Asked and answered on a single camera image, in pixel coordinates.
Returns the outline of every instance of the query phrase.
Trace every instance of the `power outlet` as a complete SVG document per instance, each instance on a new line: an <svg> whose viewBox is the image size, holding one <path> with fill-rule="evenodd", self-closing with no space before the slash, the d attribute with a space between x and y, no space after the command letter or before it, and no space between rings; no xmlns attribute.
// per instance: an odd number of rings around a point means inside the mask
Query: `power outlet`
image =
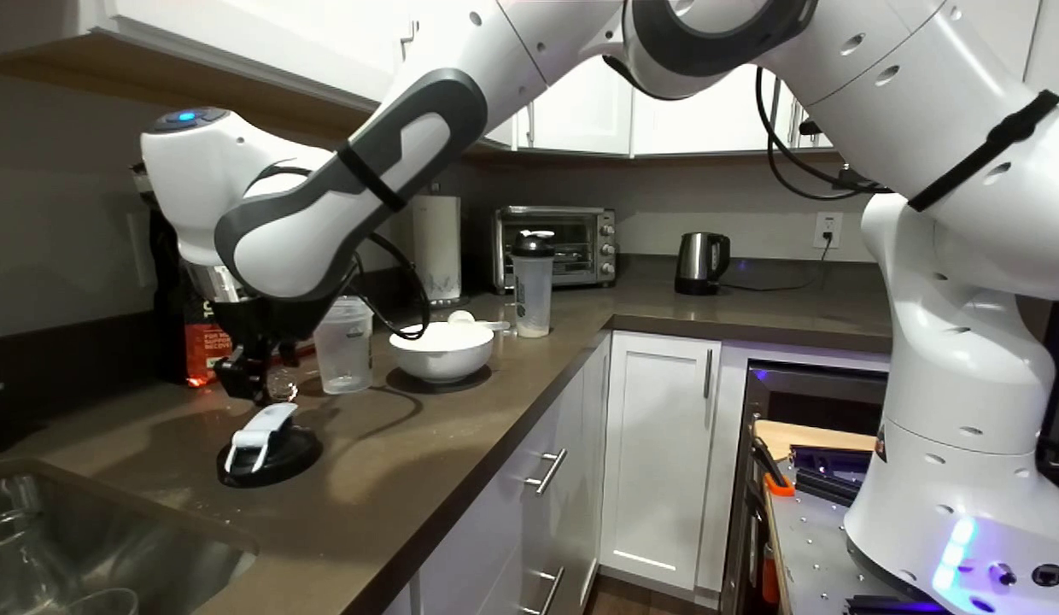
<svg viewBox="0 0 1059 615"><path fill-rule="evenodd" d="M820 212L814 223L814 246L836 246L839 243L839 212Z"/></svg>

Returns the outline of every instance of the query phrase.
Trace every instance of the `white cabinet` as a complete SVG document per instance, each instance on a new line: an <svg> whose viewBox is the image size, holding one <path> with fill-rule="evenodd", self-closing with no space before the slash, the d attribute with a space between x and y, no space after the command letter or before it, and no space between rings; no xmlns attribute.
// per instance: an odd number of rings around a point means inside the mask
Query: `white cabinet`
<svg viewBox="0 0 1059 615"><path fill-rule="evenodd" d="M612 344L601 563L692 592L714 434L716 343Z"/></svg>
<svg viewBox="0 0 1059 615"><path fill-rule="evenodd" d="M628 153L632 84L588 59L525 109L528 149Z"/></svg>
<svg viewBox="0 0 1059 615"><path fill-rule="evenodd" d="M731 149L766 149L766 127L754 102L754 64L743 64L716 84L681 102L658 102L636 91L632 156Z"/></svg>
<svg viewBox="0 0 1059 615"><path fill-rule="evenodd" d="M493 127L481 143L498 149L525 149L528 147L528 109L521 109L507 122Z"/></svg>
<svg viewBox="0 0 1059 615"><path fill-rule="evenodd" d="M417 592L417 584L408 584L408 587L392 599L392 603L387 609L387 615L419 615L419 610L417 610L417 602L415 602L415 592Z"/></svg>
<svg viewBox="0 0 1059 615"><path fill-rule="evenodd" d="M585 609L601 519L604 370L607 344L428 557L417 575L425 615Z"/></svg>
<svg viewBox="0 0 1059 615"><path fill-rule="evenodd" d="M177 53L216 52L369 102L399 60L399 10L369 0L115 0L113 23Z"/></svg>
<svg viewBox="0 0 1059 615"><path fill-rule="evenodd" d="M136 52L152 49L311 91L326 102L349 99L359 105L387 94L399 60L399 35L403 10L369 0L0 0L0 53L107 41L108 59L72 60L92 74L147 82L141 53L115 52L123 41ZM175 87L171 70L158 78L162 91Z"/></svg>

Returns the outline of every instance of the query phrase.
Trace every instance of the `small appliance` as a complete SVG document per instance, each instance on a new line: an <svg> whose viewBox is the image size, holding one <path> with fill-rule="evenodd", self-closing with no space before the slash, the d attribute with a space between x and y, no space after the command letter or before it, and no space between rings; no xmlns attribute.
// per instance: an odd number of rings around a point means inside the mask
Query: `small appliance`
<svg viewBox="0 0 1059 615"><path fill-rule="evenodd" d="M714 295L731 263L731 239L722 231L683 231L678 250L672 291Z"/></svg>
<svg viewBox="0 0 1059 615"><path fill-rule="evenodd" d="M503 205L493 218L493 288L511 291L511 246L547 235L555 288L598 288L614 279L614 212L598 205Z"/></svg>

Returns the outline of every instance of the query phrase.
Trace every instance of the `kitchen counter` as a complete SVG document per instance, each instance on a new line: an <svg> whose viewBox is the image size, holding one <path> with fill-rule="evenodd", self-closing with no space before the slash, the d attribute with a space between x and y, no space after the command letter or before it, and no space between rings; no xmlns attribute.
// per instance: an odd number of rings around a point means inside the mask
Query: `kitchen counter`
<svg viewBox="0 0 1059 615"><path fill-rule="evenodd" d="M528 434L601 330L889 352L876 267L738 263L731 279L747 291L681 297L672 258L628 263L614 288L555 295L551 338L498 338L489 371L441 393L399 376L387 338L375 343L375 387L359 395L321 395L311 361L280 370L272 384L300 384L296 423L321 434L326 458L272 489L216 481L213 458L242 423L242 403L177 387L103 401L0 460L59 466L252 546L252 569L204 610L372 615ZM467 307L495 319L503 300Z"/></svg>

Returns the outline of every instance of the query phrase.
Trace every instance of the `white bowl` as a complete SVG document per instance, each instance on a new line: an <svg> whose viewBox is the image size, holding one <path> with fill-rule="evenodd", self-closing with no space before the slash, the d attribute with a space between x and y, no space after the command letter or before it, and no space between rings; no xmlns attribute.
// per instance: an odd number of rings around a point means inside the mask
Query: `white bowl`
<svg viewBox="0 0 1059 615"><path fill-rule="evenodd" d="M403 371L443 387L484 370L493 361L493 338L495 330L489 325L457 313L433 322L417 343L390 335L390 344Z"/></svg>

